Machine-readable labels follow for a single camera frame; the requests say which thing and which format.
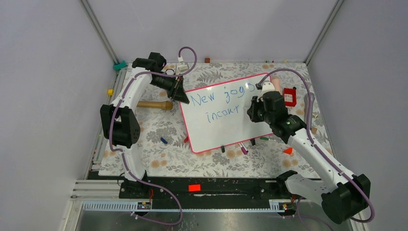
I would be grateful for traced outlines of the pink framed whiteboard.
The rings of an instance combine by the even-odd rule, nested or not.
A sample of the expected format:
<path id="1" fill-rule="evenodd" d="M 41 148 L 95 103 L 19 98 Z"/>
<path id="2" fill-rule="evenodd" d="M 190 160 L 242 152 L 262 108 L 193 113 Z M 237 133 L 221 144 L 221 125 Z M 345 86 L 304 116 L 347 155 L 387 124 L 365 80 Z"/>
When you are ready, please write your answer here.
<path id="1" fill-rule="evenodd" d="M 188 90 L 189 104 L 180 109 L 191 150 L 200 153 L 272 134 L 269 125 L 254 123 L 247 114 L 256 84 L 265 73 Z"/>

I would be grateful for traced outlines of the blue marker cap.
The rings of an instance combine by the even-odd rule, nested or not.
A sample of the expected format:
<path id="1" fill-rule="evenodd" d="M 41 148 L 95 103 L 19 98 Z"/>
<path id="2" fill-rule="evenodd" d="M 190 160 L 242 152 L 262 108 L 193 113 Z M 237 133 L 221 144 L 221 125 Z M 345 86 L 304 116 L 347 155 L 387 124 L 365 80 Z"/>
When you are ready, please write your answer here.
<path id="1" fill-rule="evenodd" d="M 168 142 L 167 142 L 163 137 L 161 137 L 160 140 L 161 140 L 164 144 L 168 144 Z"/>

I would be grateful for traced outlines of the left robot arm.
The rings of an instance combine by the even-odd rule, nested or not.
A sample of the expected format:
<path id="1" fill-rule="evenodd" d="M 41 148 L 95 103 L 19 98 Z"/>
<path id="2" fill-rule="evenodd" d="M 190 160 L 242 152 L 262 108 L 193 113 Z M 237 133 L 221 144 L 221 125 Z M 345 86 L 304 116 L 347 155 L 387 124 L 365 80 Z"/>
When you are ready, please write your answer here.
<path id="1" fill-rule="evenodd" d="M 109 141 L 111 151 L 121 155 L 124 177 L 134 181 L 130 190 L 138 198 L 149 193 L 148 183 L 142 180 L 146 170 L 141 164 L 137 146 L 141 128 L 135 110 L 142 94 L 149 85 L 153 85 L 165 90 L 173 101 L 190 102 L 183 87 L 183 76 L 191 72 L 188 64 L 179 55 L 174 75 L 166 74 L 163 71 L 165 66 L 166 59 L 156 52 L 151 52 L 148 58 L 135 59 L 131 66 L 133 76 L 110 104 L 100 108 L 103 135 Z"/>

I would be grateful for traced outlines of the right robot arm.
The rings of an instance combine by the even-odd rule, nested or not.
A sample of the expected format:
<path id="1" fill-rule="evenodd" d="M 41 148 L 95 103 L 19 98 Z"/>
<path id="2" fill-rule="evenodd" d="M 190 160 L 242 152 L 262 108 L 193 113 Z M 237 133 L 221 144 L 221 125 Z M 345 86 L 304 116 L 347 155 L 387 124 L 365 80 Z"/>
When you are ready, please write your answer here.
<path id="1" fill-rule="evenodd" d="M 310 126 L 288 112 L 279 92 L 252 97 L 247 114 L 252 122 L 268 124 L 272 133 L 294 148 L 321 178 L 318 183 L 289 170 L 277 178 L 278 196 L 288 198 L 295 194 L 319 204 L 336 224 L 348 219 L 360 223 L 374 219 L 370 180 L 364 174 L 355 175 L 333 158 L 311 134 Z"/>

